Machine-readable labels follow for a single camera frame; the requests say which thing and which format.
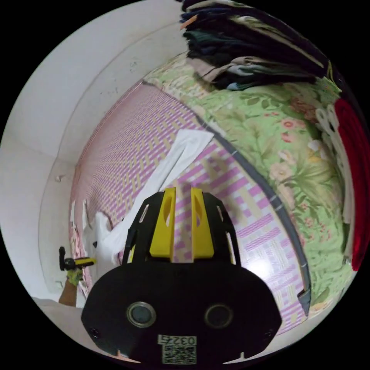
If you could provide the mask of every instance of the green glove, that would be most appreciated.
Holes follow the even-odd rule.
[[[74,286],[78,285],[78,282],[83,279],[83,276],[81,269],[69,270],[67,272],[67,280]]]

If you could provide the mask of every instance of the white cloth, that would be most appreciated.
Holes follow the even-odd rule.
[[[173,180],[178,178],[206,148],[213,136],[212,133],[207,131],[179,130],[168,155],[149,177],[124,219],[111,230],[108,217],[102,212],[96,213],[93,228],[87,227],[84,229],[84,232],[86,230],[89,236],[83,237],[86,243],[87,240],[92,240],[95,237],[97,240],[94,256],[97,263],[89,268],[93,284],[105,273],[118,266],[117,254],[124,249],[128,229],[131,227],[144,200],[165,189]]]
[[[71,204],[71,215],[69,217],[69,220],[72,223],[72,225],[74,225],[74,208],[75,208],[75,205],[76,205],[76,201],[74,200]]]
[[[329,149],[334,149],[335,151],[338,168],[344,179],[345,194],[343,203],[343,222],[350,225],[344,256],[351,260],[355,228],[355,192],[353,189],[350,163],[345,146],[339,134],[339,121],[334,107],[329,104],[326,109],[316,109],[316,118],[319,122],[319,129],[323,131],[323,141]]]

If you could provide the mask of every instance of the floral bedsheet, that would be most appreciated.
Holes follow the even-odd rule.
[[[177,98],[231,142],[280,196],[300,236],[311,276],[311,306],[340,294],[352,269],[343,264],[343,181],[317,129],[315,109],[338,94],[326,79],[244,91],[217,90],[180,54],[144,81]]]

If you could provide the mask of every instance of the pink woven mat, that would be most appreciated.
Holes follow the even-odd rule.
[[[139,84],[126,93],[99,124],[77,164],[71,192],[77,229],[82,230],[84,199],[89,219],[102,211],[113,227],[119,223],[180,128],[203,130],[193,112],[153,86]],[[174,262],[191,260],[190,188],[200,187],[221,199],[230,213],[243,266],[263,272],[282,312],[279,332],[298,325],[304,313],[296,294],[303,284],[291,242],[260,187],[235,159],[213,139],[170,186],[177,188]],[[85,280],[91,287],[88,269]]]

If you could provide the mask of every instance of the qr code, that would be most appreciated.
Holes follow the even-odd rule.
[[[191,365],[197,363],[196,346],[162,346],[162,363]]]

